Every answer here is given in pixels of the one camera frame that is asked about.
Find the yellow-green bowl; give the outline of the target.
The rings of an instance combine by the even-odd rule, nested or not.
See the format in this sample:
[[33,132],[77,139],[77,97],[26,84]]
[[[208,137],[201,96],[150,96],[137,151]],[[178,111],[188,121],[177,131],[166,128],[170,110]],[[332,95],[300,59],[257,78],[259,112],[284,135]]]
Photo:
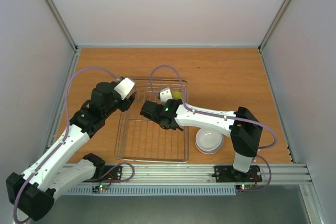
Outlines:
[[181,91],[177,91],[177,90],[172,91],[172,97],[173,97],[174,100],[182,100],[183,99],[183,95],[182,95]]

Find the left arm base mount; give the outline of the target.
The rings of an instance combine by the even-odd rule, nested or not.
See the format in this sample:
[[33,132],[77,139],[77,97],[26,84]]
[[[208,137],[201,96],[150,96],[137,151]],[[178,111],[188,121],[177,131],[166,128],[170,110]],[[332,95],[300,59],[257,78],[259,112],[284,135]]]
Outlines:
[[100,172],[95,172],[94,176],[90,179],[85,180],[85,183],[92,182],[105,182],[110,179],[121,180],[122,178],[122,166],[118,165],[116,168],[112,169],[113,165],[107,165]]

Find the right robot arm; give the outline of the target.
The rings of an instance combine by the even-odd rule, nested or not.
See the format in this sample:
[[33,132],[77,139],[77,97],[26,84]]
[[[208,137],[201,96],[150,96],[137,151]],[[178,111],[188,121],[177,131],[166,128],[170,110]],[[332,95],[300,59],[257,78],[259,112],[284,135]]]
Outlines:
[[215,111],[192,106],[181,99],[169,99],[164,105],[146,100],[140,115],[164,130],[181,130],[185,126],[191,126],[206,128],[230,137],[235,151],[232,175],[237,180],[249,176],[263,128],[247,108]]

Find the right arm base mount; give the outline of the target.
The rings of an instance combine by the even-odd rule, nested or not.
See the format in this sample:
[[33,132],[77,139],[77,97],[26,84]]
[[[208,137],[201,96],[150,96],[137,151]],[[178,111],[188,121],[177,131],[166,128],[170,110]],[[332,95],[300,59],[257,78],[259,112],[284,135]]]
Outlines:
[[259,183],[262,182],[260,167],[251,165],[248,172],[235,170],[233,165],[216,165],[212,177],[217,183]]

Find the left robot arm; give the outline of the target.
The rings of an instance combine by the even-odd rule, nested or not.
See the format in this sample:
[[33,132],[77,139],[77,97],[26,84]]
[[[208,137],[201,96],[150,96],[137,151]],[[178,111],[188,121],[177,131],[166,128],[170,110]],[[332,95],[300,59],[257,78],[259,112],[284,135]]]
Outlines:
[[13,218],[23,212],[28,220],[42,219],[56,199],[68,189],[85,180],[100,181],[105,177],[104,161],[94,154],[86,155],[69,172],[59,170],[73,154],[87,143],[116,110],[127,111],[134,101],[135,82],[129,78],[100,82],[91,98],[68,119],[59,139],[22,173],[11,173],[6,179],[8,199],[13,204]]

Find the white bowl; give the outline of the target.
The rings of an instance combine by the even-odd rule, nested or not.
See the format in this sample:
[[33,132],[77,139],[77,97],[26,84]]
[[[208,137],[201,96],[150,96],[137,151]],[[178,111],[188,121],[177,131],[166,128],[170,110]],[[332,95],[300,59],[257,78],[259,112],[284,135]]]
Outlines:
[[197,149],[204,154],[214,154],[224,143],[224,136],[210,129],[199,129],[195,137]]

